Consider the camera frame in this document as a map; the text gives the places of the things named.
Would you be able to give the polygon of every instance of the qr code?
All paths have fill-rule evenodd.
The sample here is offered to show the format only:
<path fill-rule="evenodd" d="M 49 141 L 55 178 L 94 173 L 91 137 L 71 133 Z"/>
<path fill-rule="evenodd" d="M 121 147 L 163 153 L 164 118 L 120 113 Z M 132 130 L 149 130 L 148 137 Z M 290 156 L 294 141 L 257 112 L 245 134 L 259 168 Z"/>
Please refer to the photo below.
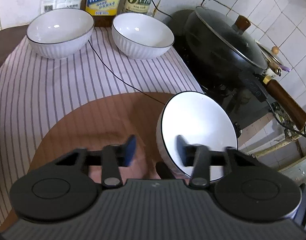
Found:
<path fill-rule="evenodd" d="M 68 5 L 67 8 L 78 8 L 78 4 L 71 4 L 71 5 Z"/>
<path fill-rule="evenodd" d="M 53 5 L 45 5 L 44 6 L 44 12 L 49 12 L 53 10 Z"/>

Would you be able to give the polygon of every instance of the power cord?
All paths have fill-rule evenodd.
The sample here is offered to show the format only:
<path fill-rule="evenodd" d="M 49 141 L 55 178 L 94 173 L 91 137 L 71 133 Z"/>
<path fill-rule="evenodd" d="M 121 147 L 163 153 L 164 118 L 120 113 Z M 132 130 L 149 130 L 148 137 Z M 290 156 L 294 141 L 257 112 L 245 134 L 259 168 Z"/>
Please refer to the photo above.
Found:
<path fill-rule="evenodd" d="M 119 78 L 117 75 L 115 75 L 114 72 L 113 72 L 113 71 L 103 62 L 103 60 L 101 59 L 101 57 L 99 56 L 99 54 L 97 54 L 96 50 L 93 48 L 93 46 L 92 46 L 92 44 L 91 44 L 90 41 L 89 41 L 89 43 L 90 43 L 91 48 L 93 49 L 93 51 L 95 52 L 95 54 L 96 54 L 97 57 L 99 58 L 99 60 L 100 60 L 100 61 L 102 62 L 102 64 L 103 64 L 103 65 L 113 74 L 113 76 L 115 76 L 118 80 L 122 81 L 125 85 L 128 85 L 129 87 L 135 89 L 136 91 L 141 92 L 142 94 L 148 96 L 149 98 L 154 99 L 155 101 L 157 101 L 157 102 L 161 103 L 163 106 L 165 106 L 165 103 L 161 102 L 160 100 L 158 100 L 158 99 L 156 99 L 156 98 L 154 98 L 154 97 L 151 97 L 150 95 L 148 95 L 148 94 L 144 93 L 143 91 L 137 89 L 136 87 L 134 87 L 134 86 L 132 86 L 132 85 L 126 83 L 123 79 L 121 79 L 121 78 Z"/>
<path fill-rule="evenodd" d="M 155 9 L 156 9 L 157 11 L 159 11 L 160 13 L 163 13 L 163 14 L 167 15 L 168 17 L 171 17 L 171 19 L 173 19 L 173 17 L 172 17 L 171 15 L 169 15 L 169 14 L 167 14 L 167 13 L 162 12 L 161 10 L 159 10 L 159 9 L 157 8 L 157 6 L 155 5 L 155 2 L 154 2 L 153 0 L 152 0 L 152 3 L 153 3 L 153 5 L 154 5 L 154 7 L 155 7 Z"/>
<path fill-rule="evenodd" d="M 281 126 L 283 126 L 284 128 L 286 128 L 286 129 L 288 129 L 288 130 L 290 130 L 290 131 L 293 131 L 293 132 L 295 132 L 295 133 L 297 133 L 297 134 L 299 134 L 299 135 L 301 135 L 301 136 L 303 136 L 303 137 L 306 138 L 306 134 L 301 133 L 300 131 L 297 131 L 297 130 L 295 130 L 294 128 L 287 127 L 285 124 L 283 124 L 282 122 L 280 122 L 280 120 L 279 120 L 279 119 L 277 118 L 277 116 L 275 115 L 274 110 L 273 110 L 273 107 L 271 106 L 271 104 L 269 103 L 269 101 L 266 100 L 266 102 L 268 103 L 269 107 L 271 108 L 271 111 L 272 111 L 272 113 L 273 113 L 273 116 L 274 116 L 275 120 L 278 122 L 279 125 L 281 125 Z"/>

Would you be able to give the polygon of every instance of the wooden lid knob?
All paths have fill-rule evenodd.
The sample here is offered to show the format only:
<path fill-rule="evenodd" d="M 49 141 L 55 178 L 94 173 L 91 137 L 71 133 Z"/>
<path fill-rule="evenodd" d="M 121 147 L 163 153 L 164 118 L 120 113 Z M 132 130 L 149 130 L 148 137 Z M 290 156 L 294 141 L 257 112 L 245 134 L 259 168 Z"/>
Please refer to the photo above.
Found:
<path fill-rule="evenodd" d="M 277 55 L 280 51 L 277 46 L 273 46 L 271 50 L 275 55 Z"/>
<path fill-rule="evenodd" d="M 235 25 L 239 30 L 244 32 L 248 27 L 251 26 L 251 23 L 246 17 L 239 15 L 235 21 Z"/>

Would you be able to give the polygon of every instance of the pot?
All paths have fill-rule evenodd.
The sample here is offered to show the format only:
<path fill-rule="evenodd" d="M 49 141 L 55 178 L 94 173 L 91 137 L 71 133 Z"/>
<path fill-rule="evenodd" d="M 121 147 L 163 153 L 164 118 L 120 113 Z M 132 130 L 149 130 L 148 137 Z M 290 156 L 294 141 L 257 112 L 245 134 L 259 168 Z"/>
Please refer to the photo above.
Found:
<path fill-rule="evenodd" d="M 301 130 L 306 125 L 306 113 L 276 80 L 263 75 L 267 62 L 260 47 L 245 32 L 250 25 L 241 15 L 233 22 L 219 12 L 197 7 L 184 28 L 186 43 L 201 62 L 195 73 L 213 76 L 232 89 L 247 88 L 260 102 L 271 95 Z"/>
<path fill-rule="evenodd" d="M 187 144 L 206 145 L 213 151 L 237 148 L 237 137 L 226 112 L 210 97 L 193 91 L 173 96 L 164 106 L 157 122 L 156 139 L 160 155 L 177 176 L 189 178 L 193 167 L 185 167 L 177 149 L 177 137 Z M 211 166 L 210 179 L 223 176 L 222 166 Z"/>

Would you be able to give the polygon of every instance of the brown round placemat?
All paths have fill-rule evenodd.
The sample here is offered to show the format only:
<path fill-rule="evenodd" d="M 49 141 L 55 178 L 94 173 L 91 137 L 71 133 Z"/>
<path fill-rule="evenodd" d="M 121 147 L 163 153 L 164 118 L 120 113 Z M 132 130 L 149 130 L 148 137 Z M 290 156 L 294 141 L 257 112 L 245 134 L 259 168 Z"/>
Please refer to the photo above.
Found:
<path fill-rule="evenodd" d="M 147 93 L 166 103 L 173 95 Z M 137 138 L 136 153 L 130 167 L 120 167 L 123 182 L 128 178 L 158 179 L 155 164 L 162 158 L 156 144 L 156 125 L 164 105 L 142 93 L 119 94 L 91 101 L 58 121 L 42 139 L 30 170 L 70 152 L 85 147 L 101 150 L 105 145 L 122 144 L 129 135 Z M 89 176 L 101 182 L 101 167 L 90 166 Z M 0 232 L 17 220 L 13 210 Z"/>

